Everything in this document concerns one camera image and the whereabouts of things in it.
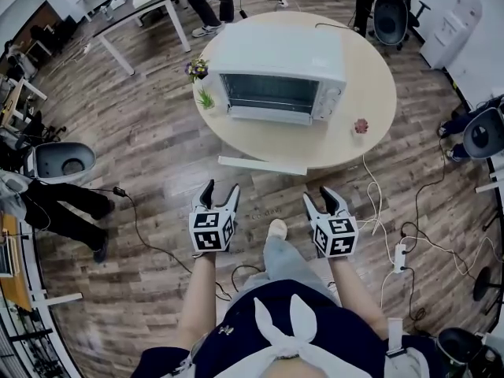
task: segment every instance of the white bow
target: white bow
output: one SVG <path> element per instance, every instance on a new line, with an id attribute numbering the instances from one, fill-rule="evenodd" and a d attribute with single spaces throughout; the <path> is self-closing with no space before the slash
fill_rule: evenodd
<path id="1" fill-rule="evenodd" d="M 217 375 L 218 378 L 258 378 L 277 358 L 299 356 L 302 360 L 324 371 L 328 378 L 352 376 L 370 378 L 361 369 L 349 364 L 334 354 L 309 344 L 317 334 L 317 317 L 298 295 L 291 298 L 291 323 L 294 336 L 282 333 L 273 321 L 264 304 L 254 298 L 255 320 L 261 334 L 271 343 L 257 353 L 245 357 Z"/>

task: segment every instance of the foot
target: foot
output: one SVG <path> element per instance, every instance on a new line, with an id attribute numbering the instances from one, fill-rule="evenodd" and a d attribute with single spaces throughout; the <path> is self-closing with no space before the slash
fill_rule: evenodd
<path id="1" fill-rule="evenodd" d="M 103 263 L 105 259 L 107 258 L 107 248 L 109 247 L 109 234 L 106 233 L 105 236 L 105 242 L 103 243 L 103 246 L 101 250 L 94 250 L 93 251 L 93 259 L 95 263 Z"/>
<path id="2" fill-rule="evenodd" d="M 460 161 L 462 161 L 461 158 L 454 156 L 454 151 L 453 150 L 447 150 L 446 154 L 447 154 L 447 158 L 450 159 L 450 160 L 452 160 L 452 161 L 454 161 L 454 162 L 460 162 Z"/>
<path id="3" fill-rule="evenodd" d="M 441 124 L 439 125 L 438 136 L 441 139 L 444 139 L 445 137 L 448 137 L 447 130 L 444 127 L 445 124 L 446 124 L 446 122 L 441 122 Z"/>
<path id="4" fill-rule="evenodd" d="M 205 36 L 205 35 L 218 34 L 223 29 L 224 29 L 224 24 L 217 25 L 216 27 L 211 27 L 209 25 L 203 25 L 200 28 L 196 28 L 192 32 L 192 35 L 194 38 L 201 38 L 202 36 Z"/>
<path id="5" fill-rule="evenodd" d="M 268 238 L 270 236 L 275 236 L 280 239 L 286 239 L 287 238 L 287 225 L 285 224 L 284 220 L 281 220 L 280 218 L 276 218 L 271 222 L 269 225 L 269 230 L 268 230 Z"/>
<path id="6" fill-rule="evenodd" d="M 100 216 L 91 216 L 91 217 L 93 217 L 95 220 L 101 220 L 103 217 L 111 214 L 115 210 L 115 208 L 116 208 L 116 204 L 112 200 L 109 199 L 109 210 L 105 214 L 102 214 Z"/>

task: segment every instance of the oven door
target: oven door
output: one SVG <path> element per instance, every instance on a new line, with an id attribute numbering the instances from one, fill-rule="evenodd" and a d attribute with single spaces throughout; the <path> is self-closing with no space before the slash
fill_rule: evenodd
<path id="1" fill-rule="evenodd" d="M 318 81 L 249 74 L 220 77 L 232 116 L 311 124 Z"/>

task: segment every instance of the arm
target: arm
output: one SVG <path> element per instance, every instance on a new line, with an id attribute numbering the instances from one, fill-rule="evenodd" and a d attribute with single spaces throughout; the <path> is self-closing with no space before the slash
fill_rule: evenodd
<path id="1" fill-rule="evenodd" d="M 387 318 L 367 292 L 352 264 L 342 258 L 329 258 L 328 261 L 343 308 L 354 311 L 381 339 L 387 339 Z"/>
<path id="2" fill-rule="evenodd" d="M 216 318 L 215 253 L 208 253 L 196 259 L 172 346 L 191 350 L 215 328 Z"/>

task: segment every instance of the black shoe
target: black shoe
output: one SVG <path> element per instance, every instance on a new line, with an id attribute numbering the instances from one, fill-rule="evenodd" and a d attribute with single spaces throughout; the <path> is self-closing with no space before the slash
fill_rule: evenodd
<path id="1" fill-rule="evenodd" d="M 109 234 L 105 235 L 105 242 L 101 250 L 93 251 L 93 259 L 95 263 L 103 263 L 107 257 L 107 248 L 109 247 Z"/>
<path id="2" fill-rule="evenodd" d="M 109 199 L 109 209 L 107 210 L 107 212 L 105 214 L 100 215 L 100 216 L 91 216 L 91 217 L 93 217 L 95 220 L 101 220 L 103 217 L 111 214 L 115 209 L 116 209 L 116 204 L 112 200 Z"/>

